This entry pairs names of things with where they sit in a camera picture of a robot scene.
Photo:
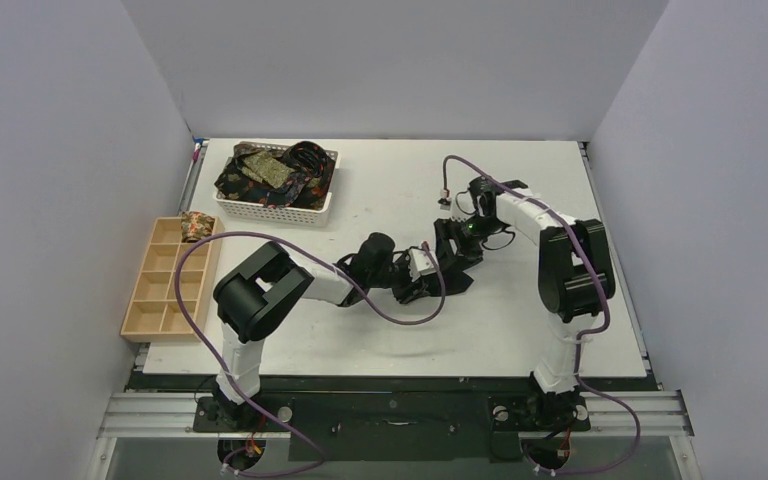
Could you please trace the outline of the blue brown striped tie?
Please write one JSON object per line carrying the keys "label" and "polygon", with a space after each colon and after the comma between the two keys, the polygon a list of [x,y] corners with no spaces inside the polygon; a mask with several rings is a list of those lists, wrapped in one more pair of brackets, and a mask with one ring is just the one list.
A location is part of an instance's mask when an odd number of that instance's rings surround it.
{"label": "blue brown striped tie", "polygon": [[432,297],[458,295],[466,292],[473,283],[469,276],[457,263],[438,261],[440,274],[432,273],[428,292]]}

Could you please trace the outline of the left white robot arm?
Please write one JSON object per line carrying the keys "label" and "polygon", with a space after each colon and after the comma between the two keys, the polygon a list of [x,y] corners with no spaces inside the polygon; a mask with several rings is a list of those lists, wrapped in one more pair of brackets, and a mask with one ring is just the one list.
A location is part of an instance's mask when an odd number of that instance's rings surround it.
{"label": "left white robot arm", "polygon": [[276,240],[264,243],[223,277],[213,291],[222,323],[222,364],[213,398],[232,429],[251,427],[258,416],[260,366],[265,339],[302,299],[348,308],[385,289],[401,304],[448,293],[441,264],[427,246],[402,253],[383,233],[372,233],[358,251],[334,264],[295,261]]}

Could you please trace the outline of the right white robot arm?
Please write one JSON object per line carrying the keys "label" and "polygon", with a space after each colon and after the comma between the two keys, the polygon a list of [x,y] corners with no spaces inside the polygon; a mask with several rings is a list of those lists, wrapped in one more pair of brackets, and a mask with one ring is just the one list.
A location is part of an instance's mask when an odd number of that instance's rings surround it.
{"label": "right white robot arm", "polygon": [[537,249],[536,286],[553,339],[533,369],[540,390],[524,400],[526,418],[548,427],[564,412],[559,394],[575,391],[585,336],[616,291],[605,226],[555,212],[520,180],[501,184],[477,177],[468,188],[473,212],[439,218],[435,252],[449,293],[468,286],[467,270],[483,259],[486,241],[502,232],[527,238]]}

